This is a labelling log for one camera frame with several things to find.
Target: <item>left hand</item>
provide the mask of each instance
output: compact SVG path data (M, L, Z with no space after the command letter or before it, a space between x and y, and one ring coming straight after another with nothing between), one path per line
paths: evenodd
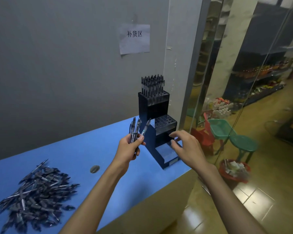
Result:
M123 176L129 167L129 162L135 160L140 154L139 145L145 145L144 136L138 134L138 138L135 142L129 143L130 134L126 135L119 141L117 152L112 161L112 164L121 167L121 175Z

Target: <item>pile of pens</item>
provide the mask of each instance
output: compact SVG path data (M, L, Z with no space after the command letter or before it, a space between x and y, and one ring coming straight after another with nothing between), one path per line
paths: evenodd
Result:
M163 75L141 77L141 84L141 93L148 98L160 96L164 93L165 81Z
M13 226L18 233L26 233L28 222L34 230L41 232L41 225L51 227L60 222L62 210L75 209L61 202L76 193L79 184L69 185L68 174L44 166L46 161L19 182L22 185L16 192L0 201L0 213L6 209L10 211L0 234Z
M141 135L144 136L150 122L151 122L151 118L147 121ZM129 126L129 133L130 133L129 143L133 143L136 141L138 133L139 133L140 125L141 125L141 119L140 118L138 119L137 126L136 126L136 117L134 117L133 121L130 123L130 126Z

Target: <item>blue countertop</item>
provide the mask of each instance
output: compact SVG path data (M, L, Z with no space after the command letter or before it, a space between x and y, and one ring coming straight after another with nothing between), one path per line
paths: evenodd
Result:
M68 173L71 183L81 184L78 193L67 201L78 207L111 163L118 142L128 132L131 121L132 118L0 160L0 201L11 195L19 187L18 182L48 158L48 166ZM190 170L181 160L163 170L144 146L140 149L139 157L130 162L127 173L117 184L98 229ZM94 174L90 173L93 165L100 166ZM42 227L42 233L58 233L73 212L64 211L61 224ZM7 217L8 211L0 214L0 231ZM6 232L11 233L17 233L14 227ZM29 224L27 233L39 232Z

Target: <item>black pen display stand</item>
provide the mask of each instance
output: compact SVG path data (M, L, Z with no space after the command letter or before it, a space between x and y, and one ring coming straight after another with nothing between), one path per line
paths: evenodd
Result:
M151 123L144 135L146 148L158 162L162 169L172 165L179 160L176 152L171 148L171 137L169 134L176 130L177 122L167 115L169 93L147 98L141 93L139 97L139 117L142 120L140 133L143 131L147 121Z

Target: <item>green stool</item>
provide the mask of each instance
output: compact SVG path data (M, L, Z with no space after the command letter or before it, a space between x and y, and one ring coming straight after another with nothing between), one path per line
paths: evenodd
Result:
M256 141L245 135L232 135L229 136L229 140L231 143L239 149L239 156L237 161L241 161L243 156L248 152L248 156L246 158L246 163L248 163L253 155L253 153L258 149L258 144Z

